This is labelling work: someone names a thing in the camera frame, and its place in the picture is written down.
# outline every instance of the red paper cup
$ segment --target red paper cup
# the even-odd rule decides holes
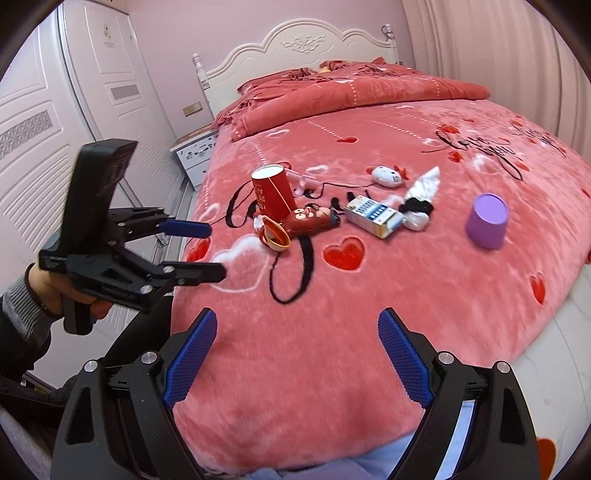
[[[251,177],[262,215],[267,215],[280,223],[297,208],[285,167],[276,164],[265,165],[252,172]]]

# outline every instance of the nightstand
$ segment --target nightstand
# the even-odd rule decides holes
[[[218,132],[219,129],[207,125],[179,138],[170,148],[181,161],[196,191],[199,191],[209,169]]]

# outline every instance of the person's arm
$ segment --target person's arm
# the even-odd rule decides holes
[[[112,304],[72,288],[65,275],[40,270],[37,265],[12,284],[0,297],[0,374],[18,380],[46,354],[51,342],[51,325],[61,319],[61,298],[90,305],[90,311],[104,318]]]

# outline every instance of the human hand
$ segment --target human hand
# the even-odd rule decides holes
[[[29,285],[39,296],[43,304],[54,314],[63,314],[61,304],[62,295],[90,305],[90,312],[94,317],[103,319],[109,313],[113,304],[106,300],[98,300],[96,297],[79,292],[74,287],[67,275],[41,270],[38,264],[33,265],[28,276]]]

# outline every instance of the blue gripper pad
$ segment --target blue gripper pad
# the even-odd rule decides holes
[[[378,335],[408,396],[427,409],[434,398],[429,370],[388,310],[379,315]]]
[[[199,322],[166,373],[164,404],[172,410],[174,404],[187,398],[189,389],[217,334],[216,314],[211,310]]]
[[[212,227],[207,223],[185,220],[166,220],[160,225],[159,230],[166,235],[186,236],[188,238],[208,238],[212,235]]]

